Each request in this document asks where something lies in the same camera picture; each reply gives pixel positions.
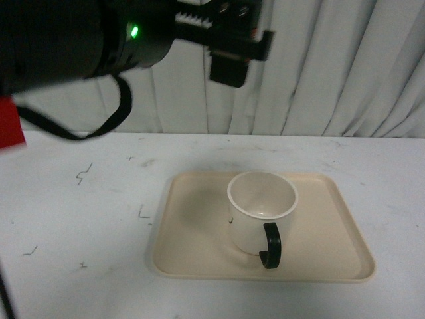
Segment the red tape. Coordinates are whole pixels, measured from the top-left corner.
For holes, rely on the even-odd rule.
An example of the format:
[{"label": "red tape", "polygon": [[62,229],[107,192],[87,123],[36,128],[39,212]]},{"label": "red tape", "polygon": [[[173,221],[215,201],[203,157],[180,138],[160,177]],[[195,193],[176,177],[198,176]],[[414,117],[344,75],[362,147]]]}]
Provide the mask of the red tape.
[{"label": "red tape", "polygon": [[0,96],[0,149],[24,144],[21,121],[10,96]]}]

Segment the tray rim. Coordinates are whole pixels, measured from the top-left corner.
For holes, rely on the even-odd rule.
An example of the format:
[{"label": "tray rim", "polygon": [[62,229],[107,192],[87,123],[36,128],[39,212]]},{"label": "tray rim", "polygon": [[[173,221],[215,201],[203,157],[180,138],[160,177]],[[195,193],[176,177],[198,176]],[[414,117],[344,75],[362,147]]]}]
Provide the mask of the tray rim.
[{"label": "tray rim", "polygon": [[171,178],[171,183],[169,184],[168,187],[168,192],[167,192],[167,201],[165,204],[164,209],[161,212],[160,215],[160,225],[157,229],[156,232],[156,236],[155,236],[155,242],[153,244],[153,249],[152,249],[152,253],[151,253],[151,263],[154,266],[154,269],[161,275],[167,277],[167,278],[174,278],[174,279],[193,279],[193,280],[239,280],[239,281],[263,281],[263,282],[299,282],[299,283],[329,283],[329,284],[361,284],[364,283],[366,281],[369,281],[370,279],[372,279],[377,271],[377,263],[376,260],[371,252],[370,246],[367,244],[362,232],[360,231],[360,228],[356,222],[356,220],[354,219],[351,210],[349,209],[349,206],[347,205],[347,202],[345,200],[345,198],[342,196],[341,191],[339,190],[336,182],[329,177],[328,175],[325,175],[323,173],[317,173],[317,172],[310,172],[310,171],[271,171],[273,173],[276,174],[281,174],[284,175],[285,177],[291,178],[292,176],[299,176],[299,175],[305,175],[305,176],[310,176],[310,178],[316,178],[316,179],[320,179],[320,180],[325,180],[327,182],[327,184],[331,185],[333,188],[333,191],[336,192],[339,196],[339,199],[342,201],[342,204],[344,204],[345,208],[347,209],[348,214],[346,214],[346,217],[348,217],[350,219],[350,223],[353,224],[354,226],[354,230],[356,231],[357,235],[359,236],[362,245],[364,246],[363,248],[366,250],[367,254],[368,254],[368,258],[370,259],[370,267],[371,270],[370,272],[368,272],[368,274],[363,277],[363,278],[336,278],[336,279],[331,279],[331,278],[324,278],[324,279],[290,279],[290,278],[280,278],[280,277],[267,277],[267,276],[258,276],[258,275],[241,275],[241,276],[237,276],[237,275],[207,275],[207,274],[173,274],[167,271],[164,271],[160,268],[159,265],[157,265],[156,262],[156,251],[157,251],[157,243],[158,243],[158,238],[159,238],[159,234],[161,233],[163,226],[163,218],[165,213],[167,212],[167,209],[169,208],[170,205],[170,198],[172,196],[172,189],[173,186],[179,182],[180,179],[185,178],[187,176],[190,175],[203,175],[205,177],[208,176],[214,176],[214,175],[221,175],[221,177],[224,177],[226,175],[237,175],[239,173],[243,173],[245,171],[265,171],[263,169],[261,170],[242,170],[242,171],[197,171],[197,170],[188,170],[188,171],[182,171],[181,173],[178,173],[176,175],[174,175]]}]

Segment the table surface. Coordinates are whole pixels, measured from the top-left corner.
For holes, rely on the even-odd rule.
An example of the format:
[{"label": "table surface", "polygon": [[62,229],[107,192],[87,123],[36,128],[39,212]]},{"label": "table surface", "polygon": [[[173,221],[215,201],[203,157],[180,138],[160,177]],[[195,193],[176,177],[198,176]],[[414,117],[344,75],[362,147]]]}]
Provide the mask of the table surface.
[{"label": "table surface", "polygon": [[[19,318],[424,317],[425,140],[25,135],[27,147],[0,153],[0,258]],[[376,260],[374,277],[309,284],[159,274],[152,252],[173,177],[251,169],[332,178]]]}]

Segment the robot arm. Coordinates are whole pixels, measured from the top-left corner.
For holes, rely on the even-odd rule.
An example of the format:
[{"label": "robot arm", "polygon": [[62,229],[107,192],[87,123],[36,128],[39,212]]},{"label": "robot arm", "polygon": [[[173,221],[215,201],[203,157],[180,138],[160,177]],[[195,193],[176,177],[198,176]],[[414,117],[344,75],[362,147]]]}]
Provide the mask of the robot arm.
[{"label": "robot arm", "polygon": [[[208,46],[210,78],[240,87],[266,60],[273,32],[256,41],[261,0],[2,0],[0,96],[79,78],[151,67],[175,39]],[[197,20],[197,25],[181,17]]]}]

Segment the beige tray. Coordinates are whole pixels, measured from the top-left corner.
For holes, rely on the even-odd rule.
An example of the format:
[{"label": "beige tray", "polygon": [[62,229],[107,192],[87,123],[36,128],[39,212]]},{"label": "beige tray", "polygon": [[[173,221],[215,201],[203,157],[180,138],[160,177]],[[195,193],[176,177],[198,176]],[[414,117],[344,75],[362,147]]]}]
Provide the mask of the beige tray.
[{"label": "beige tray", "polygon": [[285,173],[299,191],[280,266],[263,268],[228,232],[226,189],[233,172],[189,172],[172,182],[153,252],[159,272],[175,278],[363,282],[375,262],[337,186],[315,173]]}]

